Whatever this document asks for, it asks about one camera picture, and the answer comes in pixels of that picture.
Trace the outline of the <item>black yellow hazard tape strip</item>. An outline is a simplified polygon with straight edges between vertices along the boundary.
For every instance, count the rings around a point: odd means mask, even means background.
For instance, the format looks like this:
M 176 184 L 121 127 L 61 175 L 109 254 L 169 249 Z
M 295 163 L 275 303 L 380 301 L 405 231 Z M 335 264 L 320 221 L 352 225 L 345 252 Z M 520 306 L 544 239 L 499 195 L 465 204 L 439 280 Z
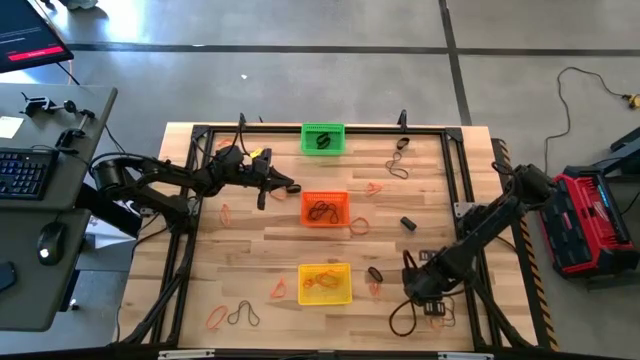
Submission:
M 536 262 L 532 237 L 525 217 L 505 230 L 507 243 L 498 241 L 501 259 L 495 267 L 489 259 L 491 284 L 497 286 L 494 297 L 514 327 L 529 341 L 559 351 L 544 283 Z

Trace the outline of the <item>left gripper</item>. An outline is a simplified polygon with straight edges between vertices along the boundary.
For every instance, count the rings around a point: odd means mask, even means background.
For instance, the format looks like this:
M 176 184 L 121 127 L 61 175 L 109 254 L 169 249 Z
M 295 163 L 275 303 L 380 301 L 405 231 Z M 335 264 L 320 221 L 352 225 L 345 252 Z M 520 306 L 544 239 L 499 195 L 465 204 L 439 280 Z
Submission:
M 225 184 L 254 187 L 259 190 L 257 208 L 265 209 L 266 192 L 271 187 L 279 187 L 269 192 L 273 198 L 285 198 L 286 188 L 295 184 L 288 176 L 271 167 L 272 150 L 265 148 L 259 155 L 244 163 L 244 153 L 236 145 L 217 150 L 214 155 L 215 173 Z

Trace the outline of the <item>black keyboard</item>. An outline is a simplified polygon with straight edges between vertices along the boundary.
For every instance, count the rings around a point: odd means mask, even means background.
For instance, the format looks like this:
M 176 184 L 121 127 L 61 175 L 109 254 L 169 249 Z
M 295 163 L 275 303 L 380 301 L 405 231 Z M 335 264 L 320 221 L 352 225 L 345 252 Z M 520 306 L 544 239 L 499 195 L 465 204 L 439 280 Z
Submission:
M 42 200 L 58 156 L 51 149 L 0 147 L 0 199 Z

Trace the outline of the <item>yellow plastic basket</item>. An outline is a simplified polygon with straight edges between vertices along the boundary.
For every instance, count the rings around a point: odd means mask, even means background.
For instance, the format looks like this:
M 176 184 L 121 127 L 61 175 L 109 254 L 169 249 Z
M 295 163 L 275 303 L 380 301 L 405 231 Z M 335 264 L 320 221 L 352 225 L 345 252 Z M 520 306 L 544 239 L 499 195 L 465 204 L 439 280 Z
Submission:
M 334 271 L 341 284 L 335 289 L 322 286 L 305 289 L 303 281 L 325 271 Z M 351 266 L 348 263 L 301 264 L 298 266 L 298 303 L 303 306 L 346 305 L 352 302 Z

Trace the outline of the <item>black equipment stand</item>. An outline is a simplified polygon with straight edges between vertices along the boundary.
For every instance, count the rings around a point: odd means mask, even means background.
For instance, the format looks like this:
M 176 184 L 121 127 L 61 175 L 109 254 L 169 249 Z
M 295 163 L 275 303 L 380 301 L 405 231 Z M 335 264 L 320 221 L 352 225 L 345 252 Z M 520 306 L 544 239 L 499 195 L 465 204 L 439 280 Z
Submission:
M 623 175 L 640 175 L 640 127 L 610 145 L 608 157 L 594 163 L 605 174 L 619 170 Z

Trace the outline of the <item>white paper sheet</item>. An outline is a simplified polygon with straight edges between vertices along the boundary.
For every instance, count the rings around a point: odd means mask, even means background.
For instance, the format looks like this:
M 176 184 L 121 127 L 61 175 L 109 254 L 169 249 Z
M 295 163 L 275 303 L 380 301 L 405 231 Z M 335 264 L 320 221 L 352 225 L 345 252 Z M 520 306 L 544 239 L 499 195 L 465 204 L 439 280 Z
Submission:
M 88 243 L 94 249 L 134 240 L 132 236 L 94 216 L 90 217 L 85 234 L 88 236 Z

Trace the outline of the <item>orange plastic basket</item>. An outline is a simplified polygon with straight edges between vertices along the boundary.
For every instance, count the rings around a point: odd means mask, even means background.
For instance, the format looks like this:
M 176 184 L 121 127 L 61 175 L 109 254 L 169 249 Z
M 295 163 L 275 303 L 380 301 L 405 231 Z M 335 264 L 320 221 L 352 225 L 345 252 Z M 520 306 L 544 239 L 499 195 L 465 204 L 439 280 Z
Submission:
M 333 203 L 337 207 L 340 221 L 331 224 L 327 215 L 318 221 L 309 221 L 307 214 L 309 209 L 318 201 Z M 345 227 L 350 220 L 350 198 L 348 192 L 343 191 L 303 191 L 301 195 L 300 223 L 308 227 Z

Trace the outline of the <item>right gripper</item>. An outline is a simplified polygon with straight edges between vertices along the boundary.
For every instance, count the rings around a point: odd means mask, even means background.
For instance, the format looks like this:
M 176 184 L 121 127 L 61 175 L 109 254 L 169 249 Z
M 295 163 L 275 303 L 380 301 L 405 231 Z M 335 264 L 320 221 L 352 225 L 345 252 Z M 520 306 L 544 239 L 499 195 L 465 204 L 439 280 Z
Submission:
M 437 252 L 421 250 L 419 255 L 425 263 L 420 268 L 405 267 L 402 269 L 402 282 L 405 295 L 410 300 L 423 302 L 424 314 L 428 316 L 444 316 L 446 306 L 443 293 L 449 287 L 446 279 L 437 267 Z

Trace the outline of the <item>black computer mouse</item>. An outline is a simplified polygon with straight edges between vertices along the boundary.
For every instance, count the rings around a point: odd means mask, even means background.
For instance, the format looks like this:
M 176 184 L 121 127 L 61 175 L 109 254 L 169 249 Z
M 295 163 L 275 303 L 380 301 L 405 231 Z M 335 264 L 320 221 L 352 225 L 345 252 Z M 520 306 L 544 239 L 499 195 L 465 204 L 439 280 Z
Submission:
M 54 266 L 61 261 L 66 229 L 66 225 L 58 221 L 48 223 L 41 229 L 37 240 L 37 257 L 42 265 Z

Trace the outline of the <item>green plastic basket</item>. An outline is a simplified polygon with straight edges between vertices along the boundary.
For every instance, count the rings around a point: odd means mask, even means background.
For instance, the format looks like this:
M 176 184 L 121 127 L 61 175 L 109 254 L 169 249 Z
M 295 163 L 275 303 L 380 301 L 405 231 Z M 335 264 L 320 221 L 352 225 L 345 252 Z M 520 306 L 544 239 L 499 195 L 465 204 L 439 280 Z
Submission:
M 331 143 L 326 149 L 319 150 L 316 138 L 321 133 L 330 135 Z M 340 123 L 305 123 L 301 128 L 301 151 L 308 156 L 339 156 L 346 148 L 345 125 Z

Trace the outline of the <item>white paper note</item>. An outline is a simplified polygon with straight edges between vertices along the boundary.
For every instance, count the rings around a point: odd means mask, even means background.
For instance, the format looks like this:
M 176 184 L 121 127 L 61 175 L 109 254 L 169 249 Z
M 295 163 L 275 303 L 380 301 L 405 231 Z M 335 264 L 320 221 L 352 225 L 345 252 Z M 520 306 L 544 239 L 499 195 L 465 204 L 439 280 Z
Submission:
M 0 138 L 12 139 L 23 124 L 20 117 L 0 116 Z

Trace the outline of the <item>black desk clamp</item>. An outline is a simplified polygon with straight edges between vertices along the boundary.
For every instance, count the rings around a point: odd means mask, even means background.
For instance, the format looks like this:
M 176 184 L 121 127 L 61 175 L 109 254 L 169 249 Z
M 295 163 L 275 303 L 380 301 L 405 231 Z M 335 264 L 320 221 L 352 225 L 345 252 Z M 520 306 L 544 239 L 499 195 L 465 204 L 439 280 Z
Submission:
M 65 100 L 61 105 L 57 105 L 50 97 L 47 96 L 29 97 L 24 92 L 22 92 L 22 95 L 25 101 L 25 106 L 21 113 L 28 117 L 34 117 L 38 113 L 53 115 L 59 111 L 65 111 L 71 114 L 75 114 L 77 112 L 77 106 L 72 100 Z
M 56 150 L 67 155 L 75 155 L 79 153 L 79 151 L 73 147 L 73 142 L 75 139 L 82 139 L 85 137 L 86 133 L 84 132 L 84 127 L 89 120 L 93 120 L 95 118 L 95 113 L 88 109 L 83 109 L 79 111 L 79 114 L 82 116 L 80 125 L 77 128 L 68 128 L 60 133 L 55 144 Z

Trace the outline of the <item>red and black tool case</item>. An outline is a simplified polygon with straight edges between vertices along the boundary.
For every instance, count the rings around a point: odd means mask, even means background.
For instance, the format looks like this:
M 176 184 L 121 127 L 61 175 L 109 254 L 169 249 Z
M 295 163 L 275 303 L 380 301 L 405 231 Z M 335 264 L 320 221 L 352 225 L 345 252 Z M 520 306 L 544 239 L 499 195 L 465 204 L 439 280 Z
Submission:
M 593 166 L 568 166 L 553 182 L 555 193 L 539 218 L 554 270 L 566 279 L 586 279 L 636 269 L 640 251 L 604 172 Z

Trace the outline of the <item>grey desk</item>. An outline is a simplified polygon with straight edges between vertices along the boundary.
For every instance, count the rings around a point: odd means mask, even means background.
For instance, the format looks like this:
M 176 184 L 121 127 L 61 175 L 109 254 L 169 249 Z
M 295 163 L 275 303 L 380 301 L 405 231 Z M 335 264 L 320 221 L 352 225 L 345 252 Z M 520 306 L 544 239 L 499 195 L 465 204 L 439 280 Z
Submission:
M 64 110 L 29 117 L 23 113 L 25 97 L 44 96 L 56 104 L 71 100 L 95 115 L 83 127 L 85 136 L 72 143 L 76 156 L 58 157 L 42 199 L 0 199 L 0 262 L 12 263 L 17 277 L 0 291 L 0 330 L 45 331 L 63 303 L 90 218 L 89 210 L 75 207 L 76 199 L 117 94 L 114 87 L 0 83 L 0 117 L 23 120 L 12 138 L 0 138 L 2 148 L 49 150 L 63 131 L 82 122 L 80 114 Z M 37 244 L 42 229 L 53 222 L 64 225 L 63 255 L 47 266 L 38 259 Z

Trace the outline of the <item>operator monitor with red bar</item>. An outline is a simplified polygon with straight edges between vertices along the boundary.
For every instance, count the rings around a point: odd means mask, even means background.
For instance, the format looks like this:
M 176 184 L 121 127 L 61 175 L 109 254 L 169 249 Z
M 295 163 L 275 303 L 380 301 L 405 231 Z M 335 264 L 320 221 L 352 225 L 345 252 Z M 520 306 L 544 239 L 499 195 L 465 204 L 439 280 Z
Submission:
M 0 0 L 0 74 L 73 59 L 27 0 Z

